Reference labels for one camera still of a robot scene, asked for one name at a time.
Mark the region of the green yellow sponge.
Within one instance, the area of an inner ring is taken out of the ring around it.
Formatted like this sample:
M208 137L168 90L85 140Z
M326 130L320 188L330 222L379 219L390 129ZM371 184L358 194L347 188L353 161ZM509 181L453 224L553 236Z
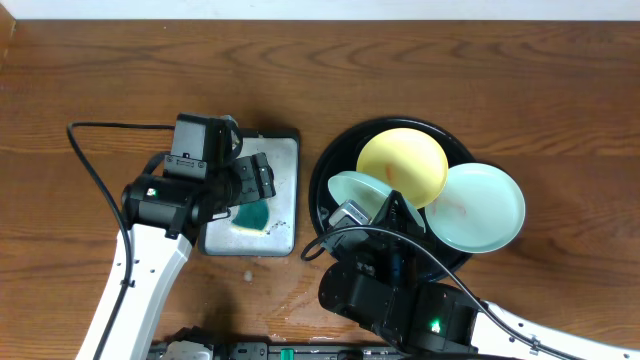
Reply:
M269 223L269 206L265 200L243 204L237 207L231 224L234 230L250 236L264 236Z

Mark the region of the light blue front plate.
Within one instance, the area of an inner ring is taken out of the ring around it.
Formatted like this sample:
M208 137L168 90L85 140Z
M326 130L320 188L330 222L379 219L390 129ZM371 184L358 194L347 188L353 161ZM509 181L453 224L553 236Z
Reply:
M372 224L393 191L386 183L357 171L342 171L328 180L329 193L338 205L353 200Z

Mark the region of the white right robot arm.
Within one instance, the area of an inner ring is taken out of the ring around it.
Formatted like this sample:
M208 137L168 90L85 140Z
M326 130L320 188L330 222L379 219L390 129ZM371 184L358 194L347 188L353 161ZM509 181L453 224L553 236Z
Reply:
M482 300L432 252L398 192L375 214L345 200L316 239L336 260L320 305L413 359L636 359Z

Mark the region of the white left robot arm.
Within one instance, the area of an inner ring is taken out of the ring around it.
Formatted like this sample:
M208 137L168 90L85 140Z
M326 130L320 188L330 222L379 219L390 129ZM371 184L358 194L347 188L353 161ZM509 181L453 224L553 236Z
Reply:
M281 166L270 154L237 158L202 178L154 175L159 165L206 171L208 163L159 153L124 192L120 230L104 292L77 354L80 359L143 359L161 312L196 246L208 256L272 256L267 230Z

